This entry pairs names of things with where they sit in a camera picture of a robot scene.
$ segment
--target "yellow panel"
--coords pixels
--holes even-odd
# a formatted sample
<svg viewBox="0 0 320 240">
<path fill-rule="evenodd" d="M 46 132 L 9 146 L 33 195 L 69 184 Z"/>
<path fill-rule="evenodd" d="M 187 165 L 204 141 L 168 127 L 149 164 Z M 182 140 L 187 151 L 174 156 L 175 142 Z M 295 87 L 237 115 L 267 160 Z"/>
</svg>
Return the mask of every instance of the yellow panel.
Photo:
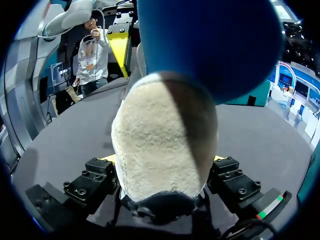
<svg viewBox="0 0 320 240">
<path fill-rule="evenodd" d="M 128 73 L 125 68 L 125 60 L 127 54 L 127 45 L 129 39 L 128 32 L 112 33 L 107 35 L 108 41 L 112 48 L 113 54 L 125 78 L 128 78 Z"/>
<path fill-rule="evenodd" d="M 226 159 L 226 157 L 223 157 L 223 156 L 215 156 L 213 161 L 217 161 L 218 159 Z"/>
<path fill-rule="evenodd" d="M 116 162 L 116 155 L 113 154 L 113 155 L 110 155 L 110 156 L 106 156 L 106 157 L 103 157 L 103 158 L 98 158 L 99 160 L 108 160 L 110 162 L 113 162 L 115 163 Z"/>
<path fill-rule="evenodd" d="M 110 156 L 106 156 L 103 158 L 98 158 L 99 160 L 108 160 L 110 162 L 115 163 L 116 162 L 116 155 L 110 155 Z M 218 160 L 218 159 L 226 159 L 226 157 L 221 157 L 221 156 L 215 156 L 214 161 Z"/>
</svg>

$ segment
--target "gray round table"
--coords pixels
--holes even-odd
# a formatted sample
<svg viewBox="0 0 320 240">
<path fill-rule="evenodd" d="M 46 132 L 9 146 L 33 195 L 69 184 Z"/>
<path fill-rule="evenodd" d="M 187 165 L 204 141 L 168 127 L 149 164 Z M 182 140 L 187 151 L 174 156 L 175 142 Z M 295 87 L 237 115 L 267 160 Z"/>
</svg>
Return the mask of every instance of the gray round table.
<svg viewBox="0 0 320 240">
<path fill-rule="evenodd" d="M 98 89 L 63 112 L 31 143 L 20 159 L 13 184 L 20 194 L 35 184 L 50 182 L 63 192 L 93 157 L 114 154 L 111 124 L 121 103 L 126 82 L 118 80 Z M 217 107 L 218 156 L 232 156 L 253 180 L 262 182 L 262 193 L 272 187 L 292 193 L 292 199 L 272 222 L 281 229 L 297 211 L 296 195 L 308 168 L 312 150 L 284 119 L 266 107 L 220 105 Z M 101 226 L 113 219 L 114 196 L 107 196 L 88 220 Z M 237 217 L 217 195 L 210 197 L 213 225 L 224 232 Z M 179 234 L 191 232 L 190 217 L 165 226 L 151 226 L 121 208 L 118 226 L 157 228 Z"/>
</svg>

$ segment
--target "man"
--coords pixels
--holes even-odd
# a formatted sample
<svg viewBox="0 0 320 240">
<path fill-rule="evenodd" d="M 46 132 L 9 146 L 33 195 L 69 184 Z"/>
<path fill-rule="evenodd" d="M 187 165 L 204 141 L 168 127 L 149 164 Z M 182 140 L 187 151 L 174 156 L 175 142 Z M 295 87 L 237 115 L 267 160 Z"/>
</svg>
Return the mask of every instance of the man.
<svg viewBox="0 0 320 240">
<path fill-rule="evenodd" d="M 74 84 L 81 86 L 83 97 L 108 83 L 108 53 L 112 49 L 107 37 L 103 36 L 108 30 L 97 27 L 97 21 L 92 17 L 83 24 L 88 35 L 81 40 L 78 51 L 79 65 Z"/>
</svg>

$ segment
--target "display booth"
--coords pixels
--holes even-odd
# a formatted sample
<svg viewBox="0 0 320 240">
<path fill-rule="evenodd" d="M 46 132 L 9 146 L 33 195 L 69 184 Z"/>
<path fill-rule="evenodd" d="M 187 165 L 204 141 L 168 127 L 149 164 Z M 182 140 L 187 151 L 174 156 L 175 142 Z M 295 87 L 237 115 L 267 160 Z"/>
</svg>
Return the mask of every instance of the display booth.
<svg viewBox="0 0 320 240">
<path fill-rule="evenodd" d="M 264 107 L 268 97 L 300 121 L 315 148 L 320 139 L 320 79 L 306 66 L 278 61 L 266 80 L 257 88 L 226 104 Z"/>
<path fill-rule="evenodd" d="M 271 82 L 271 99 L 300 117 L 315 148 L 320 137 L 320 79 L 303 65 L 279 61 L 267 80 Z"/>
</svg>

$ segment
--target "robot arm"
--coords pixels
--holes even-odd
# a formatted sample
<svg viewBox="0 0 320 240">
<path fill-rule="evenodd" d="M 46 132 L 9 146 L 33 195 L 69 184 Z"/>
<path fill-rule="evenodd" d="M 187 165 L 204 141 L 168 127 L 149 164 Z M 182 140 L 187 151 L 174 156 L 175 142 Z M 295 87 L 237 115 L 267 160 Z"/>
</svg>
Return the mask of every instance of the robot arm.
<svg viewBox="0 0 320 240">
<path fill-rule="evenodd" d="M 93 0 L 73 0 L 69 9 L 54 17 L 43 29 L 39 38 L 52 39 L 70 30 L 74 26 L 87 22 L 94 9 Z"/>
</svg>

